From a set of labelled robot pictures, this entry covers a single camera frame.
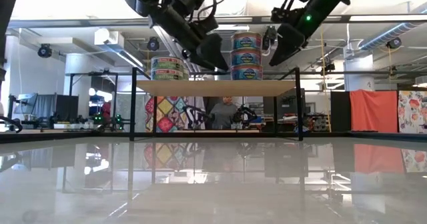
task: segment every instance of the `white column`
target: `white column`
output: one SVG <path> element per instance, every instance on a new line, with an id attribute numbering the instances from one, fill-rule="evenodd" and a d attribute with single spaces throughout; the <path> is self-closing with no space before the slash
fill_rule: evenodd
<path id="1" fill-rule="evenodd" d="M 78 53 L 67 54 L 65 62 L 65 73 L 88 73 L 93 71 L 92 58 L 90 55 L 82 55 Z M 65 77 L 64 95 L 69 94 L 69 78 Z M 79 96 L 78 115 L 83 117 L 89 116 L 89 89 L 91 88 L 91 77 L 82 76 L 73 77 L 73 95 Z"/>
<path id="2" fill-rule="evenodd" d="M 374 58 L 371 52 L 355 57 L 347 50 L 344 48 L 344 71 L 374 71 Z M 344 88 L 346 91 L 359 89 L 375 91 L 374 77 L 369 74 L 344 75 Z"/>

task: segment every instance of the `can of tuna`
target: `can of tuna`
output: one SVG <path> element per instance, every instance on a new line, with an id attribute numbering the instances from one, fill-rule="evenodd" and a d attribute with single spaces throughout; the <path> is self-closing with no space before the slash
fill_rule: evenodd
<path id="1" fill-rule="evenodd" d="M 244 32 L 232 36 L 233 49 L 256 48 L 261 49 L 262 36 L 259 33 Z"/>
<path id="2" fill-rule="evenodd" d="M 262 80 L 262 66 L 247 64 L 231 68 L 232 80 Z"/>
<path id="3" fill-rule="evenodd" d="M 232 66 L 261 65 L 261 51 L 255 48 L 242 48 L 232 51 Z"/>
<path id="4" fill-rule="evenodd" d="M 176 57 L 153 57 L 151 69 L 173 69 L 183 71 L 183 61 Z"/>
<path id="5" fill-rule="evenodd" d="M 188 80 L 189 79 L 189 71 L 188 69 L 184 68 L 184 72 L 183 72 L 183 80 Z"/>
<path id="6" fill-rule="evenodd" d="M 182 80 L 183 72 L 171 69 L 151 70 L 151 80 Z"/>

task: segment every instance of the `colorful quilt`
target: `colorful quilt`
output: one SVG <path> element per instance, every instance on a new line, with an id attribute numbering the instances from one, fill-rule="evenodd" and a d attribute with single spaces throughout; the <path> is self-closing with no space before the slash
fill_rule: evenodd
<path id="1" fill-rule="evenodd" d="M 398 118 L 401 133 L 427 133 L 427 91 L 399 91 Z"/>
<path id="2" fill-rule="evenodd" d="M 185 128 L 187 116 L 183 107 L 187 105 L 187 97 L 157 97 L 157 132 L 168 133 Z M 145 131 L 153 130 L 154 98 L 151 97 L 145 104 L 147 118 Z"/>

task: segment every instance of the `black metal frame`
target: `black metal frame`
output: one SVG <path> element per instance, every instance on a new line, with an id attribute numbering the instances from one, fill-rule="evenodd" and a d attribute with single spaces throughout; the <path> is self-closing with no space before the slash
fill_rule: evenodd
<path id="1" fill-rule="evenodd" d="M 135 141 L 135 137 L 284 137 L 278 133 L 278 106 L 277 97 L 274 97 L 274 132 L 273 133 L 158 133 L 157 132 L 157 97 L 153 96 L 153 131 L 151 133 L 135 133 L 135 108 L 136 108 L 136 85 L 137 85 L 137 67 L 132 68 L 132 88 L 131 88 L 131 123 L 129 140 Z M 304 134 L 302 131 L 302 94 L 300 83 L 300 68 L 295 67 L 287 72 L 278 81 L 285 79 L 288 75 L 295 75 L 296 100 L 297 100 L 297 118 L 298 118 L 298 141 L 303 141 Z"/>
<path id="2" fill-rule="evenodd" d="M 107 76 L 114 76 L 115 77 L 115 84 L 114 84 L 114 104 L 113 104 L 113 117 L 115 117 L 115 106 L 116 106 L 116 99 L 117 99 L 117 82 L 119 81 L 119 73 L 67 73 L 65 74 L 66 77 L 69 77 L 69 89 L 68 89 L 68 95 L 73 95 L 73 78 L 76 75 L 81 76 L 88 76 L 88 77 L 107 77 Z"/>

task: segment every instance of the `ceiling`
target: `ceiling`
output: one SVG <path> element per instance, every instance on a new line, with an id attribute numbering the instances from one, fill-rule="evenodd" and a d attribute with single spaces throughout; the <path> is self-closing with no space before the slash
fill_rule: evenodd
<path id="1" fill-rule="evenodd" d="M 139 18 L 123 0 L 17 0 L 12 20 L 26 19 L 134 19 Z M 240 15 L 262 16 L 269 15 L 272 7 L 280 6 L 283 0 L 227 0 L 220 5 L 217 14 L 224 15 Z M 425 0 L 351 0 L 352 4 L 347 6 L 343 3 L 339 4 L 333 15 L 349 15 L 349 14 L 397 14 L 409 13 L 418 6 L 424 4 Z M 44 12 L 35 11 L 49 5 L 49 8 L 44 8 Z M 303 3 L 295 2 L 294 7 L 303 6 Z M 326 47 L 324 53 L 336 49 L 336 47 L 344 47 L 349 39 L 353 43 L 353 47 L 363 40 L 375 35 L 381 34 L 390 26 L 395 24 L 323 24 L 312 36 L 308 50 L 303 50 L 285 63 L 276 67 L 270 67 L 268 61 L 272 56 L 273 50 L 269 56 L 263 58 L 265 71 L 287 71 L 293 67 L 300 67 L 301 70 L 310 71 L 319 68 L 316 59 L 322 56 L 321 38 L 323 36 Z M 263 33 L 267 25 L 249 25 L 249 30 Z M 94 33 L 98 27 L 73 27 L 73 28 L 26 28 L 25 34 L 27 40 L 37 40 L 40 37 L 74 37 L 90 46 L 95 50 L 101 51 L 94 45 Z M 121 31 L 127 43 L 126 48 L 134 53 L 140 61 L 144 61 L 158 55 L 169 55 L 169 51 L 165 45 L 161 43 L 159 51 L 149 52 L 146 49 L 147 40 L 150 37 L 157 37 L 157 33 L 148 27 L 114 27 L 109 28 L 113 31 Z M 226 60 L 230 58 L 231 40 L 230 37 L 235 31 L 218 31 L 223 38 L 223 56 Z M 400 36 L 403 47 L 394 51 L 389 56 L 386 48 L 376 48 L 372 50 L 374 54 L 374 68 L 377 70 L 388 70 L 389 66 L 395 65 L 398 70 L 425 70 L 427 69 L 427 25 L 421 25 Z M 70 47 L 57 46 L 57 51 L 62 53 L 70 53 L 73 50 Z M 98 61 L 94 66 L 96 69 L 109 67 L 112 71 L 128 72 L 131 65 L 124 61 L 115 53 L 103 53 L 103 55 L 112 59 L 114 64 L 109 65 L 105 62 Z M 340 63 L 343 59 L 342 55 L 335 55 L 334 60 Z M 413 81 L 413 76 L 399 75 L 399 80 L 393 82 Z M 305 78 L 320 78 L 320 76 L 310 75 Z M 379 82 L 390 80 L 387 76 L 378 77 Z"/>

